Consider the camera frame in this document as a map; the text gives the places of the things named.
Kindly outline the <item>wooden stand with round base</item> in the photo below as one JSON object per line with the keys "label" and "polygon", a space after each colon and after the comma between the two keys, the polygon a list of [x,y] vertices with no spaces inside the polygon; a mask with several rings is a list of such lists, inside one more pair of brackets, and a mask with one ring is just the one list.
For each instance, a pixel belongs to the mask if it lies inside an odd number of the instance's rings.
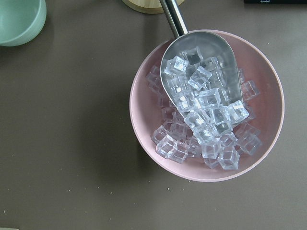
{"label": "wooden stand with round base", "polygon": [[123,0],[125,5],[131,9],[145,14],[162,14],[164,8],[161,3],[166,3],[166,0]]}

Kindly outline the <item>metal ice scoop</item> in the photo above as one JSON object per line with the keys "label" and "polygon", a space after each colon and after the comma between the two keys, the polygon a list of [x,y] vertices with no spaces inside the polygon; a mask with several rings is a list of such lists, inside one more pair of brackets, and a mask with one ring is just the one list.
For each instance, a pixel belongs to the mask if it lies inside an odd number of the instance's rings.
{"label": "metal ice scoop", "polygon": [[170,101],[175,103],[175,96],[171,95],[171,88],[167,85],[170,78],[164,73],[167,61],[182,51],[196,46],[206,58],[215,55],[222,56],[230,68],[230,74],[226,77],[227,82],[230,83],[230,103],[243,101],[236,58],[228,42],[218,34],[206,30],[188,31],[176,1],[162,0],[160,3],[175,37],[164,52],[160,64],[161,82]]}

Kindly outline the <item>clear ice cubes pile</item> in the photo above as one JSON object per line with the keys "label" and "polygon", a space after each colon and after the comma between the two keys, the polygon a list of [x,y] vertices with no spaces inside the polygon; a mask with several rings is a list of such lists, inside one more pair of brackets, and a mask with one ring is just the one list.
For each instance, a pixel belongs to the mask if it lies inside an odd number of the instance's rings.
{"label": "clear ice cubes pile", "polygon": [[250,124],[252,108],[230,95],[224,58],[205,57],[199,47],[173,57],[164,70],[170,95],[162,87],[160,64],[146,75],[162,112],[163,124],[151,136],[156,153],[177,163],[203,158],[211,169],[236,170],[239,158],[253,155],[262,142]]}

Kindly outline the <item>pink bowl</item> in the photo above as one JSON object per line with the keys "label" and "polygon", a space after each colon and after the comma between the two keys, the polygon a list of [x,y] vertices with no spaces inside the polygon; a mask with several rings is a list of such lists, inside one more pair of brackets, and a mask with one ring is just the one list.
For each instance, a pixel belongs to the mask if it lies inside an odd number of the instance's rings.
{"label": "pink bowl", "polygon": [[151,140],[153,131],[162,123],[162,115],[156,104],[156,96],[148,88],[146,74],[161,60],[172,39],[159,44],[140,65],[130,91],[130,118],[139,144],[149,157],[159,166],[179,177],[199,182],[219,182],[230,180],[255,168],[270,153],[283,126],[284,95],[283,89],[273,65],[267,57],[250,42],[224,31],[214,33],[223,37],[232,47],[236,61],[246,74],[246,79],[253,80],[260,90],[259,96],[249,105],[255,112],[255,119],[250,124],[260,130],[262,145],[252,156],[243,156],[237,170],[223,170],[221,167],[210,169],[200,158],[187,159],[176,163],[165,159],[155,152]]}

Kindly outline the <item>green bowl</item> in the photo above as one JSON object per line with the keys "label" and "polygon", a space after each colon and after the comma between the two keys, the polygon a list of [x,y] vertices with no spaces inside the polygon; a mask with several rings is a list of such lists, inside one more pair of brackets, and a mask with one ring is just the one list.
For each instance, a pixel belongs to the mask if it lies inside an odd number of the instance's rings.
{"label": "green bowl", "polygon": [[19,46],[33,40],[47,17],[44,0],[2,0],[0,2],[0,45]]}

